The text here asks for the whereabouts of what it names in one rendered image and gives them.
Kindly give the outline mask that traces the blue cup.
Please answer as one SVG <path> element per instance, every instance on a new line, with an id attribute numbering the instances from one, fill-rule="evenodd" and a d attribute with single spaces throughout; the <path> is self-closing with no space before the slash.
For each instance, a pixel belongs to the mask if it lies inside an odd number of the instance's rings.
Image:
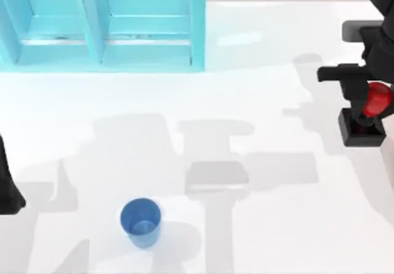
<path id="1" fill-rule="evenodd" d="M 136 198 L 123 207 L 120 223 L 133 245 L 146 249 L 159 239 L 161 216 L 161 209 L 155 201 L 149 198 Z"/>

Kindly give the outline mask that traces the red trophy with black base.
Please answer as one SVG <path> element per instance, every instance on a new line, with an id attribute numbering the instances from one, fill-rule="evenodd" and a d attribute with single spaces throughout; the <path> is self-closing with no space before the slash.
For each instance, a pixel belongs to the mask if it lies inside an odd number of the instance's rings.
<path id="1" fill-rule="evenodd" d="M 349 108 L 341 109 L 338 117 L 340 134 L 346 147 L 379 147 L 387 134 L 382 120 L 390 116 L 392 90 L 380 82 L 369 83 L 368 97 L 363 108 L 366 124 L 358 124 Z"/>

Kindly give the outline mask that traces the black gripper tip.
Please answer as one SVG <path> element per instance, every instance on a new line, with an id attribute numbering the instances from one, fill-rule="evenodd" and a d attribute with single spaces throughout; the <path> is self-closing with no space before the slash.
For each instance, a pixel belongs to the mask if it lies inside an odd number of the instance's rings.
<path id="1" fill-rule="evenodd" d="M 25 206 L 26 200 L 11 176 L 4 141 L 0 135 L 0 215 L 15 215 Z"/>

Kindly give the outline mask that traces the pale grey rounded box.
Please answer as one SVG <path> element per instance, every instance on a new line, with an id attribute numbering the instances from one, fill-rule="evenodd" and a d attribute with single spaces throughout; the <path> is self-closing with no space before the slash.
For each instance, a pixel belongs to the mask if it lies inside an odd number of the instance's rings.
<path id="1" fill-rule="evenodd" d="M 347 20 L 342 24 L 342 40 L 344 42 L 362 42 L 362 28 L 379 28 L 381 20 Z"/>

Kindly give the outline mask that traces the light blue rack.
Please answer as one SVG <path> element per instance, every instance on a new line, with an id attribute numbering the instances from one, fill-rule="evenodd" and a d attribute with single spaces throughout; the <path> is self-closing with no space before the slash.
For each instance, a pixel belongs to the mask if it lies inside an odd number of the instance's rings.
<path id="1" fill-rule="evenodd" d="M 0 72 L 194 72 L 206 0 L 0 0 Z"/>

